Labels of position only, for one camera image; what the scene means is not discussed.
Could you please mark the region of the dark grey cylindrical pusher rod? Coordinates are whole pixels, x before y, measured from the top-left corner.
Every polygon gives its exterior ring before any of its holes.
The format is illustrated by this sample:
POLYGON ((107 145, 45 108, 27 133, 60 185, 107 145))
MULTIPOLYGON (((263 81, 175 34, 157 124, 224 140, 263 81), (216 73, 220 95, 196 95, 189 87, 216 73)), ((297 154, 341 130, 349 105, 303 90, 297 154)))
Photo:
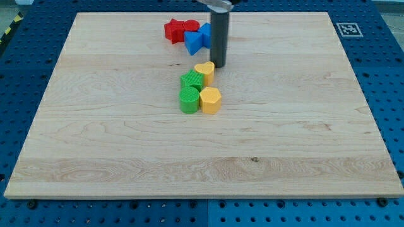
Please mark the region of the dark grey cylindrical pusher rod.
POLYGON ((210 7, 211 47, 210 60, 216 68, 226 65, 230 12, 218 7, 210 7))

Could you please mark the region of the silver metal rod mount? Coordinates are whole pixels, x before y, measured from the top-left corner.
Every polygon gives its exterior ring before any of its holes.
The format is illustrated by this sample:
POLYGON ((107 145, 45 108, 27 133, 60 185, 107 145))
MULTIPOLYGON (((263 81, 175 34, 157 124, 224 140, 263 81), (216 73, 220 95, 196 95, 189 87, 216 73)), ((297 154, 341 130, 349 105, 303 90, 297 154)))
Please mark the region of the silver metal rod mount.
POLYGON ((231 11, 234 7, 230 1, 226 0, 198 0, 198 2, 214 11, 231 11))

